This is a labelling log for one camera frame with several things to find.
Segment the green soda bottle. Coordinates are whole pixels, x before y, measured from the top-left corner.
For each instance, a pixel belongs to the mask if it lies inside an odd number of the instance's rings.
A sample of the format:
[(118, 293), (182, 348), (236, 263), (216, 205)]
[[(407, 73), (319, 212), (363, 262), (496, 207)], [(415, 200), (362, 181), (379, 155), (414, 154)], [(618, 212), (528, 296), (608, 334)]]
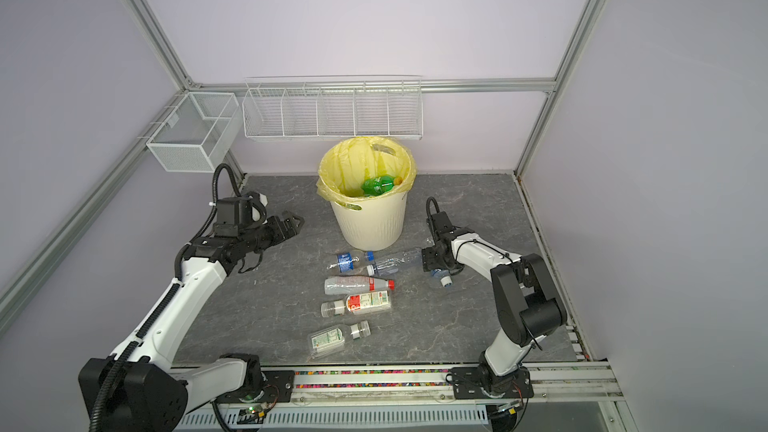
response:
[(361, 190), (365, 197), (375, 197), (386, 194), (399, 186), (403, 182), (400, 176), (381, 175), (378, 177), (366, 179), (362, 185)]

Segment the clear bottle red white label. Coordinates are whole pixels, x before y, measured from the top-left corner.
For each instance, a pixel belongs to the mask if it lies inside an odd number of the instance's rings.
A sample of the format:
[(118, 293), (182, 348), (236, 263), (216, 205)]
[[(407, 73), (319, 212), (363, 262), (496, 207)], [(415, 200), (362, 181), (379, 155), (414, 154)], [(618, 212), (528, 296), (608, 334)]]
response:
[(366, 315), (387, 311), (391, 307), (392, 299), (389, 292), (374, 291), (325, 302), (321, 305), (320, 314), (324, 318), (345, 314)]

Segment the clear bottle green label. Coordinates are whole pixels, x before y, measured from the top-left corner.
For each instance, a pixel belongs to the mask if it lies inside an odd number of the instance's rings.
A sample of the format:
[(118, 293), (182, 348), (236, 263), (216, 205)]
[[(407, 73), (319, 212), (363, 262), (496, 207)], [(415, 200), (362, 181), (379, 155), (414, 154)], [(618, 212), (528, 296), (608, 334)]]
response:
[(314, 332), (309, 336), (310, 354), (320, 357), (343, 350), (348, 342), (371, 335), (370, 324), (363, 320), (351, 325), (338, 325)]

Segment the white bottle red cap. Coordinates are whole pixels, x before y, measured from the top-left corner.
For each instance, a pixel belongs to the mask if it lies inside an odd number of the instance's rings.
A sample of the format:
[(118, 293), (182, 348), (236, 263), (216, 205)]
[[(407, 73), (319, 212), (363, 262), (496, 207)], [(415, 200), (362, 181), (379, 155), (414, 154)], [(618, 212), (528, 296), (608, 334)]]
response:
[(354, 295), (367, 292), (393, 291), (393, 280), (364, 276), (335, 276), (324, 281), (326, 295)]

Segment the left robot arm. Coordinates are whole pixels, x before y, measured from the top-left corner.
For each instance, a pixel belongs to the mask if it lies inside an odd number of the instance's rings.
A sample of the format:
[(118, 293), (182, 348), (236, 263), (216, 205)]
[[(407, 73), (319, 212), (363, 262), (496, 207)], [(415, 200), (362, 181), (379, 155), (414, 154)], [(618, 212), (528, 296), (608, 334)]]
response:
[(231, 353), (188, 372), (174, 372), (177, 351), (213, 292), (251, 253), (298, 235), (290, 212), (247, 226), (217, 224), (177, 254), (169, 286), (128, 337), (105, 358), (92, 358), (78, 383), (91, 431), (172, 431), (189, 412), (236, 393), (260, 399), (267, 386), (255, 354)]

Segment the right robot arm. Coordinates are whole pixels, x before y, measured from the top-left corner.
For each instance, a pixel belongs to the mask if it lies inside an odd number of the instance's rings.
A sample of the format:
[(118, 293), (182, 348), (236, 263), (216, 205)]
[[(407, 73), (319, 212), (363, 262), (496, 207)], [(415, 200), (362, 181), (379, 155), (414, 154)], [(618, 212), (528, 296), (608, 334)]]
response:
[(455, 275), (471, 269), (492, 286), (500, 329), (476, 367), (454, 368), (449, 373), (457, 396), (531, 398), (534, 392), (524, 361), (568, 320), (544, 259), (503, 250), (473, 232), (446, 232), (421, 250), (421, 260), (426, 272)]

